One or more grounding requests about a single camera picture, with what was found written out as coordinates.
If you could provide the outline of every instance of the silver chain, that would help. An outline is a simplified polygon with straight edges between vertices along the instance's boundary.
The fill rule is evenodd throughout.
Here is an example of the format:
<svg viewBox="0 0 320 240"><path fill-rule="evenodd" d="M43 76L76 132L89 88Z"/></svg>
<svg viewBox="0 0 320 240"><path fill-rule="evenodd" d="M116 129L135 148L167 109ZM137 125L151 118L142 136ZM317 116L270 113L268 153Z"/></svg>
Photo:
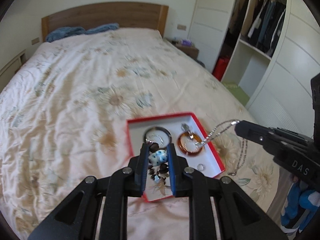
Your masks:
<svg viewBox="0 0 320 240"><path fill-rule="evenodd" d="M239 157L239 161L238 161L237 167L236 167L235 171L228 172L228 175L230 175L230 176L236 176L237 175L238 170L241 169L242 166L245 163L245 159L247 157L247 149L248 149L248 140L242 138L242 141L241 141L241 154L240 154L240 157Z"/></svg>
<svg viewBox="0 0 320 240"><path fill-rule="evenodd" d="M228 130L230 127L238 124L240 122L240 120L237 120L237 119L231 119L231 120L227 120L227 121L224 121L222 123L219 123L209 134L208 136L200 143L196 142L195 144L198 146L198 147L203 147L204 145L206 145L209 141L212 141L214 140L215 138L217 138L218 136L220 136L222 133L224 133L226 130ZM214 133L217 131L217 129L224 125L225 123L230 123L225 129L223 129L221 132L218 132L217 134L214 135ZM240 154L240 158L239 158L239 161L237 163L237 166L236 166L236 169L233 171L233 172L228 172L228 175L230 176L236 176L237 175L237 172L239 169L242 168L242 166L244 165L245 163L245 159L247 157L247 149L248 149L248 140L247 139L244 139L242 138L242 141L241 141L241 154Z"/></svg>

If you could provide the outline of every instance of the floor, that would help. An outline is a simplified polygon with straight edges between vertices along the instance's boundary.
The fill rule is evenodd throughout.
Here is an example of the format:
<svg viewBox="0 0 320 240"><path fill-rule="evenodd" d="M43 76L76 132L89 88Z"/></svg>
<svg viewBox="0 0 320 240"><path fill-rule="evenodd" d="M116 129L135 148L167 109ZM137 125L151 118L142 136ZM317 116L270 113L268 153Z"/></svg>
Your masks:
<svg viewBox="0 0 320 240"><path fill-rule="evenodd" d="M234 95L242 105L246 105L250 97L235 83L223 83L223 85Z"/></svg>

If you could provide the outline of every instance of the wardrobe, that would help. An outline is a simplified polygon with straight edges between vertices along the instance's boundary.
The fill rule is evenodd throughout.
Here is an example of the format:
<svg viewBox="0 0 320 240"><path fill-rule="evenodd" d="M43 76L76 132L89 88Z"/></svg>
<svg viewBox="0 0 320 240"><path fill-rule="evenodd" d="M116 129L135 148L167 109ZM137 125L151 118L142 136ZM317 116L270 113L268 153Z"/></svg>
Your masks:
<svg viewBox="0 0 320 240"><path fill-rule="evenodd" d="M228 28L236 0L197 0L189 38L199 48L198 59L209 72L228 48L230 61L221 82L247 97L244 103L239 101L257 123L311 137L314 111L310 79L320 72L320 28L302 0L281 1L286 9L272 55L248 39L256 0L248 0L240 33L232 42Z"/></svg>

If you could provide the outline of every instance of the bed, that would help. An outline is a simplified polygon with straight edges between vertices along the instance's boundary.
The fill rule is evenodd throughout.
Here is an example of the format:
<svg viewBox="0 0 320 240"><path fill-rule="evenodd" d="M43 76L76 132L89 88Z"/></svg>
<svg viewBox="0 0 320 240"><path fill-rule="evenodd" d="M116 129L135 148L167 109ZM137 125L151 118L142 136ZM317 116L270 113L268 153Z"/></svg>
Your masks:
<svg viewBox="0 0 320 240"><path fill-rule="evenodd" d="M0 94L2 225L5 219L20 239L86 176L126 166L126 119L194 112L207 131L227 119L254 122L210 73L163 40L167 12L164 5L115 2L42 19L43 37L62 26L121 28L43 43ZM231 132L214 142L226 172L234 170L240 144ZM264 211L278 178L272 156L249 143L233 179ZM188 239L188 232L187 199L129 199L128 239Z"/></svg>

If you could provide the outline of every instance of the wardrobe door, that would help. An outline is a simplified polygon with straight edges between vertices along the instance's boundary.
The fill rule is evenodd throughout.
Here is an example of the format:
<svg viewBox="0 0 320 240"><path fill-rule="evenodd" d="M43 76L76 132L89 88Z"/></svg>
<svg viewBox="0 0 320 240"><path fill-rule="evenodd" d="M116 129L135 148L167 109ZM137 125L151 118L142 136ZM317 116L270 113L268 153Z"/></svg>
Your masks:
<svg viewBox="0 0 320 240"><path fill-rule="evenodd" d="M303 0L291 0L288 28L276 63L248 108L258 123L313 135L310 80L320 72L319 48L320 28L313 15Z"/></svg>
<svg viewBox="0 0 320 240"><path fill-rule="evenodd" d="M199 49L198 60L212 72L229 26L235 0L198 0L189 38Z"/></svg>

